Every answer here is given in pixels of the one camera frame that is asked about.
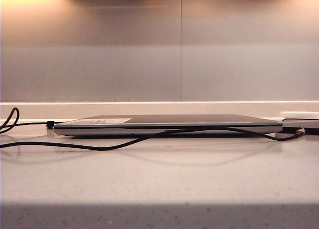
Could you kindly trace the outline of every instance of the black cable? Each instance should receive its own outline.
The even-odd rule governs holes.
[[[15,118],[14,123],[12,125],[7,125],[9,123],[9,121],[11,120],[14,112],[16,112],[16,118]],[[15,127],[16,123],[18,122],[19,117],[20,117],[20,111],[19,111],[19,109],[17,107],[14,107],[11,110],[11,112],[10,112],[8,118],[6,119],[6,121],[3,123],[3,125],[0,126],[0,130],[3,129],[3,128],[6,128],[6,127],[8,127],[8,128],[3,130],[3,131],[0,131],[0,134],[8,132],[9,130],[13,129],[13,127]]]
[[[13,124],[9,124],[9,121],[11,120],[14,112],[16,112],[16,118],[14,120]],[[0,134],[8,132],[9,130],[13,129],[16,126],[23,126],[23,125],[35,125],[35,124],[46,124],[47,128],[53,128],[55,123],[62,123],[62,122],[54,122],[54,121],[47,121],[47,122],[28,122],[28,123],[17,123],[20,117],[20,111],[17,107],[14,107],[6,121],[0,126],[0,130],[3,128],[7,128],[6,130],[0,131]]]
[[[17,122],[17,120],[10,127],[13,128],[16,125],[16,122]],[[158,138],[158,137],[163,137],[163,136],[172,135],[172,134],[176,134],[176,133],[199,132],[199,131],[207,131],[207,130],[226,130],[226,131],[234,131],[234,132],[240,132],[240,133],[248,133],[248,134],[252,134],[252,135],[258,135],[261,137],[265,137],[265,138],[275,140],[275,141],[287,141],[287,140],[291,140],[294,138],[299,138],[299,137],[305,135],[305,133],[306,133],[304,128],[300,128],[295,132],[294,135],[291,135],[288,137],[278,138],[278,137],[273,137],[270,135],[266,135],[266,134],[262,134],[262,133],[258,133],[258,132],[254,132],[254,131],[232,128],[232,127],[201,126],[201,127],[196,127],[196,128],[192,127],[192,128],[185,128],[185,129],[167,130],[167,131],[163,131],[160,133],[149,134],[149,135],[134,139],[132,141],[126,142],[126,143],[122,143],[122,144],[118,144],[118,145],[114,145],[114,146],[106,146],[106,147],[95,147],[95,146],[86,146],[86,145],[69,144],[69,143],[32,142],[32,141],[28,142],[28,141],[25,141],[25,142],[13,142],[13,143],[2,144],[2,145],[0,145],[0,148],[7,148],[7,147],[18,146],[18,145],[41,145],[41,146],[53,146],[53,147],[79,148],[79,149],[88,149],[88,150],[97,150],[97,151],[109,151],[109,150],[114,150],[114,149],[118,149],[118,148],[123,148],[123,147],[129,146],[129,145],[132,145],[132,144],[135,144],[135,143],[138,143],[138,142],[150,139],[150,138]]]

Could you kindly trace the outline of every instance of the wall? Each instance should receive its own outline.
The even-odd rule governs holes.
[[[1,1],[2,102],[319,99],[319,0]]]

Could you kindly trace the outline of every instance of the silver laptop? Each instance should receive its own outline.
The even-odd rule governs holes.
[[[280,121],[235,114],[161,114],[161,115],[99,115],[59,123],[54,132],[67,136],[139,136],[169,129],[202,126],[225,126],[259,133],[282,131]],[[209,130],[183,134],[216,134],[229,131]]]

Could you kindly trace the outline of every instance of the countertop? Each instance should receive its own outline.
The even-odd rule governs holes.
[[[1,143],[129,139],[16,127]],[[1,151],[3,229],[317,229],[319,136],[158,138],[107,152]]]

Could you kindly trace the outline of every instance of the red and white sticker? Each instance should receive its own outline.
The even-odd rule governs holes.
[[[84,123],[84,124],[101,124],[101,123],[125,123],[132,118],[83,118],[69,123]]]

